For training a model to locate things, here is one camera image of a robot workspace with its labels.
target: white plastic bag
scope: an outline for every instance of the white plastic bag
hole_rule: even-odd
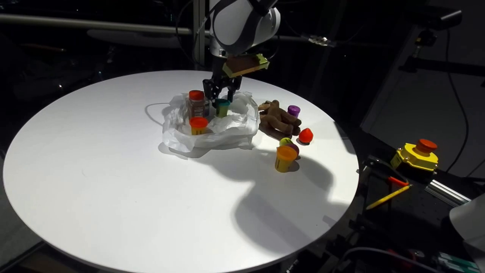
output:
[[[215,109],[211,107],[210,116],[213,118],[209,118],[209,133],[197,136],[191,133],[187,98],[187,93],[175,96],[170,102],[171,110],[164,115],[162,141],[168,148],[188,153],[194,147],[214,148],[240,142],[250,143],[258,131],[258,105],[250,92],[235,93],[224,118],[213,117]]]

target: dark background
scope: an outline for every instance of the dark background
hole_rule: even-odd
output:
[[[174,26],[185,3],[0,0],[0,12]],[[254,72],[249,77],[294,92],[335,120],[357,127],[411,29],[403,18],[403,11],[424,3],[423,0],[280,0],[276,4],[283,18],[280,35],[295,36],[290,25],[298,34],[317,34],[339,41],[352,37],[352,40],[334,49],[277,39],[265,42],[260,49],[265,55],[278,52],[268,70]],[[192,7],[189,6],[180,26],[190,28],[191,25]],[[182,45],[190,52],[192,38],[182,37]],[[5,128],[0,147],[4,151],[30,117],[69,92],[127,74],[194,69],[180,49],[111,44],[93,39],[81,29],[0,23],[0,49],[0,122]],[[206,51],[206,66],[210,67],[210,63],[211,55]]]

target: pencil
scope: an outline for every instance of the pencil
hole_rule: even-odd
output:
[[[381,198],[381,199],[379,199],[379,200],[375,201],[374,203],[372,203],[372,204],[368,205],[368,206],[367,206],[367,208],[366,208],[366,210],[369,210],[369,209],[371,209],[371,208],[375,208],[375,207],[377,207],[378,205],[380,205],[380,204],[382,204],[382,203],[386,202],[387,200],[391,199],[392,197],[394,197],[394,196],[396,196],[396,195],[398,195],[398,194],[400,194],[400,193],[402,193],[402,192],[405,192],[406,190],[408,190],[408,189],[409,189],[410,187],[412,187],[412,186],[413,186],[412,184],[409,184],[409,185],[407,185],[406,187],[400,188],[399,190],[397,190],[397,191],[395,191],[395,192],[391,193],[390,195],[388,195],[388,196],[386,196],[386,197],[383,197],[383,198]]]

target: toy fruit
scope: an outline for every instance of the toy fruit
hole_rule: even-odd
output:
[[[293,143],[293,141],[289,137],[284,137],[279,141],[280,146],[290,144],[290,143]]]
[[[293,150],[295,150],[295,151],[296,151],[296,154],[297,154],[297,155],[298,155],[298,154],[300,154],[300,148],[298,148],[298,146],[296,146],[295,144],[293,144],[293,143],[288,143],[288,144],[285,144],[285,146],[288,146],[288,147],[293,148]]]
[[[306,128],[300,132],[298,138],[302,143],[310,143],[313,140],[313,133],[310,129]]]

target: round white table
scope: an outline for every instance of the round white table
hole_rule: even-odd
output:
[[[310,102],[245,78],[241,90],[257,103],[301,107],[302,129],[315,137],[299,145],[299,169],[277,172],[278,141],[260,131],[253,147],[173,153],[161,145],[168,105],[156,103],[201,89],[210,76],[163,71],[115,78],[41,110],[5,159],[15,212],[62,252],[123,272],[249,272],[317,240],[356,193],[350,141]]]

